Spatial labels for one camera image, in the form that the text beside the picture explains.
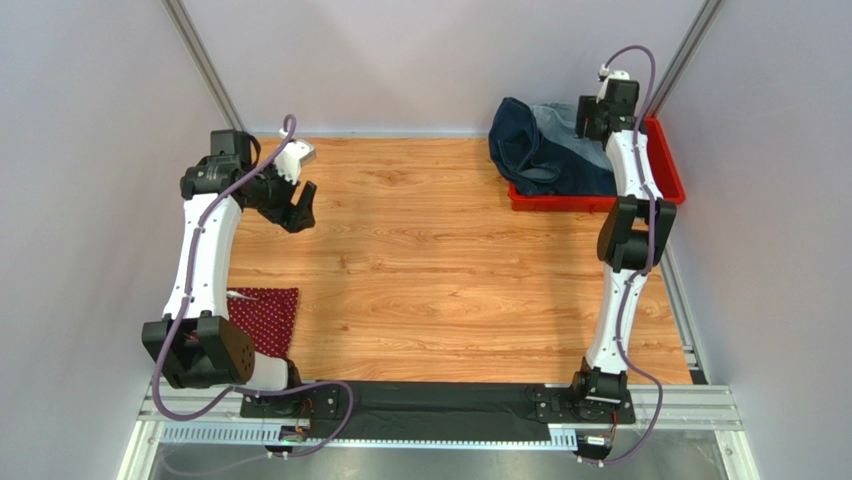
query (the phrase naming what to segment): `gray wall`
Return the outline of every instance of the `gray wall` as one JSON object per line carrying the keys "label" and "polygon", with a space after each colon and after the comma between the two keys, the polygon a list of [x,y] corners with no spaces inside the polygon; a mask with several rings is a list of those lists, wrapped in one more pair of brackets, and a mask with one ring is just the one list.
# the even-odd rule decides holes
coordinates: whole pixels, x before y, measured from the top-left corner
{"label": "gray wall", "polygon": [[671,240],[763,478],[850,478],[852,4],[729,1],[663,107]]}
{"label": "gray wall", "polygon": [[158,1],[3,2],[0,65],[0,476],[114,478],[223,120]]}
{"label": "gray wall", "polygon": [[[576,102],[631,43],[664,71],[701,0],[187,0],[249,130],[482,134],[504,96]],[[618,63],[648,78],[639,54]]]}

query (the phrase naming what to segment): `wood grain surface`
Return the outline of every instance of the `wood grain surface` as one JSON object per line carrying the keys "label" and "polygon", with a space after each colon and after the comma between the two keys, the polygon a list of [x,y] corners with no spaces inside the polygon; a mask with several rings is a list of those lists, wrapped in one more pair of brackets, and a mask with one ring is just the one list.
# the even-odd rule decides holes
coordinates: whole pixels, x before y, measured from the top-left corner
{"label": "wood grain surface", "polygon": [[[605,215],[513,212],[483,139],[311,141],[316,227],[291,235],[247,210],[229,279],[301,289],[303,378],[571,381],[600,309]],[[630,354],[691,383],[658,270]]]}

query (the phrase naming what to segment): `light blue fabric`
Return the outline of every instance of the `light blue fabric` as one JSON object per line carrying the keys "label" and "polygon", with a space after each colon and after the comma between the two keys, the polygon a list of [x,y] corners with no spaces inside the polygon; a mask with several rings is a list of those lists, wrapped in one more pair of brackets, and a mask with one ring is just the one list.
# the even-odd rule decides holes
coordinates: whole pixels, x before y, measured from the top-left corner
{"label": "light blue fabric", "polygon": [[533,116],[544,138],[562,145],[589,161],[592,165],[612,171],[612,162],[606,156],[601,142],[576,138],[577,107],[565,103],[542,103],[532,106]]}

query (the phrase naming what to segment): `denim cloth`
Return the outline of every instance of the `denim cloth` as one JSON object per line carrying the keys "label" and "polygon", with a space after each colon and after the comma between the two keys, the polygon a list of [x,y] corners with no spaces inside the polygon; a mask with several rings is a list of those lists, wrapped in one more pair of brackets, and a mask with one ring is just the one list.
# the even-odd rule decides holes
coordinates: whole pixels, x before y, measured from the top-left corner
{"label": "denim cloth", "polygon": [[592,165],[612,171],[612,161],[606,156],[603,143],[574,136],[577,107],[565,103],[542,103],[532,106],[533,116],[544,138],[573,150]]}
{"label": "denim cloth", "polygon": [[491,160],[521,195],[614,196],[611,171],[545,138],[532,109],[503,99],[488,132]]}

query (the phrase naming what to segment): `gray floor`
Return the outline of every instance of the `gray floor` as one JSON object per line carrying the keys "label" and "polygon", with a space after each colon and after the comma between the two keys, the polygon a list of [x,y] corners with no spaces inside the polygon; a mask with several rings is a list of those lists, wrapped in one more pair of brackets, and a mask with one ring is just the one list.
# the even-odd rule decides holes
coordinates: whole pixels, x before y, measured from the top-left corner
{"label": "gray floor", "polygon": [[[627,450],[637,439],[634,432],[619,432],[612,456]],[[203,472],[264,450],[251,446],[164,445],[161,452],[173,468]],[[158,464],[150,478],[185,477],[165,472]],[[727,479],[727,475],[713,432],[658,431],[630,461],[603,470],[577,464],[570,452],[330,447],[305,458],[286,462],[264,459],[205,478],[719,480]]]}

